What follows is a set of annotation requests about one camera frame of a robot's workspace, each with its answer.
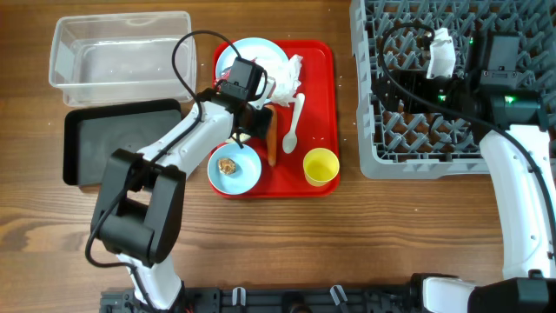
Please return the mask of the orange carrot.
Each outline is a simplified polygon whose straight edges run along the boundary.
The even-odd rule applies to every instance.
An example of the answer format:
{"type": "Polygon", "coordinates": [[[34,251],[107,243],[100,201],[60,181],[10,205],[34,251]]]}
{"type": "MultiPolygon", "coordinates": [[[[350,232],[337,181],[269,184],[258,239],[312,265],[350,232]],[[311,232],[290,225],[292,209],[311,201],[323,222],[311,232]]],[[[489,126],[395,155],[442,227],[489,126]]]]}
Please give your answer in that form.
{"type": "Polygon", "coordinates": [[[277,119],[278,115],[276,112],[275,107],[272,104],[266,105],[266,108],[272,111],[272,118],[268,128],[267,136],[266,136],[266,145],[267,145],[267,158],[268,164],[271,167],[276,166],[276,158],[277,158],[277,119]]]}

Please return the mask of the white plastic spoon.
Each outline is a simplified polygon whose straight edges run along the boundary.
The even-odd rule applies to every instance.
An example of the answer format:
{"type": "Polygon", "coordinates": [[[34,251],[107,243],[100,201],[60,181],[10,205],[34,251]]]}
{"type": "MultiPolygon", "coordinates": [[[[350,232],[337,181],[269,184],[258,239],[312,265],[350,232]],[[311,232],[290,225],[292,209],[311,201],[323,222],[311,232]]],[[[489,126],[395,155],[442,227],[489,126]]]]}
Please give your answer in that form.
{"type": "Polygon", "coordinates": [[[298,93],[296,95],[290,128],[288,133],[282,139],[282,149],[286,154],[292,153],[296,147],[297,144],[296,128],[299,123],[299,119],[303,110],[305,100],[306,100],[306,96],[303,93],[298,93]]]}

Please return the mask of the brown food scrap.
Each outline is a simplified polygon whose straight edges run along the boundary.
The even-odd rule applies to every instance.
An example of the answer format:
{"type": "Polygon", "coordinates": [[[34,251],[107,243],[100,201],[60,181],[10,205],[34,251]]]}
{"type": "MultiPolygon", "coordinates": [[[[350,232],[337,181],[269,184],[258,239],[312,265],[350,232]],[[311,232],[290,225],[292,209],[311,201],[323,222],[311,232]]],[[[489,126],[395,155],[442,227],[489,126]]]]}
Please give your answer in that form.
{"type": "Polygon", "coordinates": [[[228,157],[220,158],[217,161],[217,166],[218,166],[218,170],[223,175],[227,175],[227,176],[234,174],[237,170],[235,161],[228,157]]]}

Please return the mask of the light blue bowl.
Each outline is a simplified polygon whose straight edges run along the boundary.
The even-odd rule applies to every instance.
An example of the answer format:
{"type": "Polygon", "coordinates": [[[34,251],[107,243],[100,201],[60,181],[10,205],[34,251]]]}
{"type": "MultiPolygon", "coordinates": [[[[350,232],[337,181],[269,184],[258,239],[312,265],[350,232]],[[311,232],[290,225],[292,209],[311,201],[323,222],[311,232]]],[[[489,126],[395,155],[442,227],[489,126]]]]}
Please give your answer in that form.
{"type": "Polygon", "coordinates": [[[208,161],[208,179],[224,195],[236,196],[252,190],[261,177],[261,159],[246,144],[228,143],[216,149],[208,161]],[[221,160],[231,160],[235,171],[224,174],[219,168],[221,160]]]}

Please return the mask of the white napkin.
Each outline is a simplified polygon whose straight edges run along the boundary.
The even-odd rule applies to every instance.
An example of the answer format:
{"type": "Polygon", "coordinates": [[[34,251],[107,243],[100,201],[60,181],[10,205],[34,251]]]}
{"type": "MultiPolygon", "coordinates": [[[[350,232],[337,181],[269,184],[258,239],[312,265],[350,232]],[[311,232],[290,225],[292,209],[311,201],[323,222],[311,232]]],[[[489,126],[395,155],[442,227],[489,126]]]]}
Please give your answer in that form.
{"type": "Polygon", "coordinates": [[[265,67],[270,77],[275,80],[274,90],[270,94],[270,102],[288,107],[295,101],[297,89],[301,86],[302,56],[294,54],[285,63],[270,63],[265,67]]]}

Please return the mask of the red snack wrapper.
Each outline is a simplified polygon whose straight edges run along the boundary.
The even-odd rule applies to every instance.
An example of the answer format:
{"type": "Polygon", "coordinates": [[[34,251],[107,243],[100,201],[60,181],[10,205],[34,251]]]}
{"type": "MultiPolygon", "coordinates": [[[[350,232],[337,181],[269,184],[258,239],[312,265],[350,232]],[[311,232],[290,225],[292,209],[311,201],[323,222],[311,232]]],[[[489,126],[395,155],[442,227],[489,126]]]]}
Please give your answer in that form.
{"type": "Polygon", "coordinates": [[[215,87],[219,87],[222,83],[228,80],[229,72],[230,72],[230,68],[227,68],[221,72],[220,76],[215,81],[215,87]]]}

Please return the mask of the yellow plastic cup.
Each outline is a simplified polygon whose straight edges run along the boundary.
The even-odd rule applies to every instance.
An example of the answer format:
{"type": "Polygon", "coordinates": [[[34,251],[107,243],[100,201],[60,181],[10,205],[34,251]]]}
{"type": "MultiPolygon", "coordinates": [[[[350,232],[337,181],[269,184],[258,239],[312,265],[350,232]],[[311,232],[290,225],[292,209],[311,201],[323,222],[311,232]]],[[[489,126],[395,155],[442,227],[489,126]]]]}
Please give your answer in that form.
{"type": "Polygon", "coordinates": [[[332,150],[314,148],[304,156],[302,167],[307,182],[322,187],[338,176],[340,161],[332,150]]]}

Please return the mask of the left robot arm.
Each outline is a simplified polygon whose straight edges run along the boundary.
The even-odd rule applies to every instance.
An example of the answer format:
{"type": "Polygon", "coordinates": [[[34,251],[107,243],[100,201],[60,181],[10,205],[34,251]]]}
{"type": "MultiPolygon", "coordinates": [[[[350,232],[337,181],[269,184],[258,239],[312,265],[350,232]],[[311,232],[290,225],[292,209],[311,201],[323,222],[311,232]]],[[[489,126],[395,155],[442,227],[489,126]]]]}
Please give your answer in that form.
{"type": "Polygon", "coordinates": [[[91,219],[85,257],[100,240],[125,267],[134,284],[129,310],[184,312],[185,288],[170,255],[182,225],[185,184],[191,172],[233,134],[264,138],[273,119],[266,105],[214,89],[201,92],[195,107],[164,137],[136,153],[118,149],[103,174],[91,219]]]}

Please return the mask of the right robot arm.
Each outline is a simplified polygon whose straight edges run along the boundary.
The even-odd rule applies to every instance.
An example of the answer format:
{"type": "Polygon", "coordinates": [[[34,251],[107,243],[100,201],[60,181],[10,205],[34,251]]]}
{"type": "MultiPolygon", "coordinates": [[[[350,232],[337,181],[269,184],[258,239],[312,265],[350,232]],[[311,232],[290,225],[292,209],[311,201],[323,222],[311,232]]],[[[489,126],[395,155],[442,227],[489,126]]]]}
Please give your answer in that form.
{"type": "Polygon", "coordinates": [[[418,312],[552,312],[555,309],[555,184],[549,122],[538,91],[521,89],[514,33],[470,37],[465,75],[453,75],[444,30],[426,40],[426,73],[384,70],[372,86],[386,110],[440,113],[469,123],[493,181],[503,232],[503,278],[478,286],[416,275],[407,307],[418,312]]]}

